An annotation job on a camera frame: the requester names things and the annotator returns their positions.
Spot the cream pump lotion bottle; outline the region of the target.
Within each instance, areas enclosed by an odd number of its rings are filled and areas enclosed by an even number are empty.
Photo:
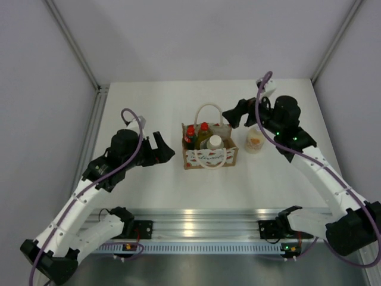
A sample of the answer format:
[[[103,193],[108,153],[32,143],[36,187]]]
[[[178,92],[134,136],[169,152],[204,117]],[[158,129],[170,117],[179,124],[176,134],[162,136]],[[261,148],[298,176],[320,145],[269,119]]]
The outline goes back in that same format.
[[[250,128],[246,135],[245,150],[250,154],[258,153],[266,139],[259,128]]]

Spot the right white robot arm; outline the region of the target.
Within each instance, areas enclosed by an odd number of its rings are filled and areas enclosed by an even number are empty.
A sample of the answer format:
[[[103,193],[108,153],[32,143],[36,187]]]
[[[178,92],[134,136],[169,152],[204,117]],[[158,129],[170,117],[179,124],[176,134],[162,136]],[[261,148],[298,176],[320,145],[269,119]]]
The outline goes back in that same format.
[[[260,102],[242,99],[222,113],[232,128],[247,115],[246,127],[257,124],[274,134],[279,153],[308,179],[329,207],[330,215],[290,207],[276,218],[278,232],[285,237],[304,232],[322,238],[341,256],[379,243],[380,203],[368,202],[333,170],[315,140],[300,127],[300,114],[297,100],[287,95],[278,97],[274,105],[266,97]]]

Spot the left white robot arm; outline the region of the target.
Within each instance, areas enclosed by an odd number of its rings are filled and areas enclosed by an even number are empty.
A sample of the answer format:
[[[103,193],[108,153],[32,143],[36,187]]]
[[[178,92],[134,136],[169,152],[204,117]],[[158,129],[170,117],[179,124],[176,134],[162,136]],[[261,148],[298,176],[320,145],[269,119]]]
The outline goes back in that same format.
[[[175,155],[159,132],[153,135],[156,149],[135,130],[121,129],[112,137],[103,155],[88,164],[73,195],[56,218],[35,239],[22,243],[20,250],[33,270],[56,285],[63,285],[84,258],[103,243],[112,238],[128,238],[134,233],[135,217],[124,207],[115,207],[96,225],[85,231],[80,229],[128,170],[166,163]]]

